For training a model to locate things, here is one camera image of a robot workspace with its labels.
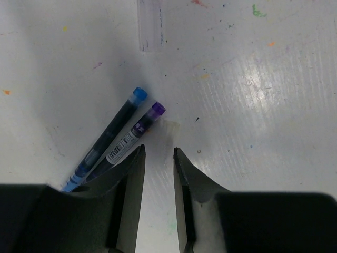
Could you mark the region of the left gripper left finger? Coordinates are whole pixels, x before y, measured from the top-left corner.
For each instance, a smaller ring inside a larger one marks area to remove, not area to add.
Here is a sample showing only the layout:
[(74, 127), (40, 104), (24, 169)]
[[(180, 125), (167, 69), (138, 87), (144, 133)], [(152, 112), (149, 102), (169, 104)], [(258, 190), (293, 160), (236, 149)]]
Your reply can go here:
[(145, 147), (72, 192), (1, 185), (1, 252), (134, 252)]

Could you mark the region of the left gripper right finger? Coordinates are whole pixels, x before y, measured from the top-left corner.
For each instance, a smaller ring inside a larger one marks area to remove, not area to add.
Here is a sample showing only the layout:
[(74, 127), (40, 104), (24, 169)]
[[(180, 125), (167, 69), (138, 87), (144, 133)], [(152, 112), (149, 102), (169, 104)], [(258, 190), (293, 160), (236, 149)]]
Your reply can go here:
[(336, 200), (315, 192), (232, 192), (174, 149), (180, 252), (336, 252)]

